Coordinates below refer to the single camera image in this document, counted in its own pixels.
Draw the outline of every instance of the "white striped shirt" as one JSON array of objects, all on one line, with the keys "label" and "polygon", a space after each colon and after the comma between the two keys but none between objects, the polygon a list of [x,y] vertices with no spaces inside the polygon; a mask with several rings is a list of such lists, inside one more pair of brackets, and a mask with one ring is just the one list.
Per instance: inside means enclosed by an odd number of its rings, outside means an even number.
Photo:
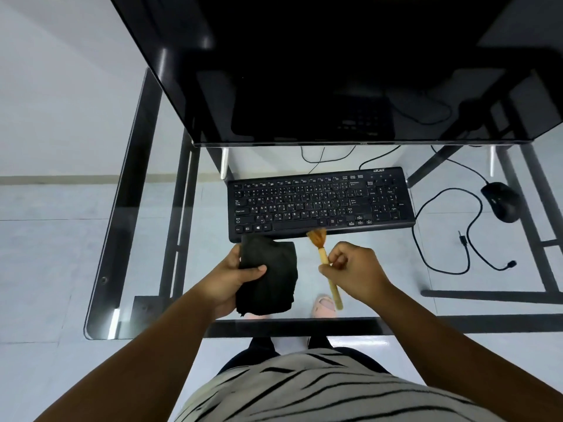
[{"label": "white striped shirt", "polygon": [[334,349],[281,355],[214,377],[184,404],[194,421],[493,422],[467,398],[373,372]]}]

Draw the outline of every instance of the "black monitor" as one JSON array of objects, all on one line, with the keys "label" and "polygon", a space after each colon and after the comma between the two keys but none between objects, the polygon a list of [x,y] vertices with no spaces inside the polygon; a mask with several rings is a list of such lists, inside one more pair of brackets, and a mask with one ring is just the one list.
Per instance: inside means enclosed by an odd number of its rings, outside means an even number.
[{"label": "black monitor", "polygon": [[112,2],[198,146],[518,144],[561,122],[563,0]]}]

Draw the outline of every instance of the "wooden brush handle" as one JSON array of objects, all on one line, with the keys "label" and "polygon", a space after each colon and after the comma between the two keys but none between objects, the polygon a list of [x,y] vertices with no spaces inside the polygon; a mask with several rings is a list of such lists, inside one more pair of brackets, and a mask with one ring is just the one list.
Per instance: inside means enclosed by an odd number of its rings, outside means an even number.
[{"label": "wooden brush handle", "polygon": [[[320,262],[324,263],[325,265],[330,265],[330,262],[328,262],[327,251],[324,249],[324,247],[321,247],[319,249],[319,255],[320,255]],[[340,298],[340,292],[338,291],[336,284],[334,284],[332,280],[328,280],[328,285],[330,286],[330,292],[332,293],[332,300],[334,300],[334,306],[336,307],[337,310],[341,311],[342,308],[344,308],[344,306],[342,306],[342,299]]]}]

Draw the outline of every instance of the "left hand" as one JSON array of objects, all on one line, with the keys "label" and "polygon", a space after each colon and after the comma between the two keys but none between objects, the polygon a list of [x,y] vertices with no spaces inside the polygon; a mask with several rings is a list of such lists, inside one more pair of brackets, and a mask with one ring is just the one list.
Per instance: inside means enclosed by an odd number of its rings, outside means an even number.
[{"label": "left hand", "polygon": [[266,266],[239,269],[240,244],[235,244],[225,259],[194,286],[214,308],[215,319],[229,315],[236,307],[235,293],[243,283],[257,280],[266,273]]}]

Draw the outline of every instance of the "brush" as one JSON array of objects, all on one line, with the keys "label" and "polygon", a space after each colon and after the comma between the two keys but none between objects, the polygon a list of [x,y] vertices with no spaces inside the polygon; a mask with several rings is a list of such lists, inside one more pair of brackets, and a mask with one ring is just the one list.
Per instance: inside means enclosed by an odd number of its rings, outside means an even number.
[{"label": "brush", "polygon": [[[320,255],[320,262],[330,265],[328,262],[327,251],[324,249],[324,242],[327,239],[327,230],[325,228],[314,229],[313,231],[309,231],[307,233],[307,237],[309,240],[319,249]],[[332,280],[328,280],[328,285],[330,286],[330,292],[332,293],[332,300],[334,300],[334,306],[337,310],[341,310],[342,306],[342,299],[340,298],[340,293],[338,292],[338,288],[336,284],[332,282]]]}]

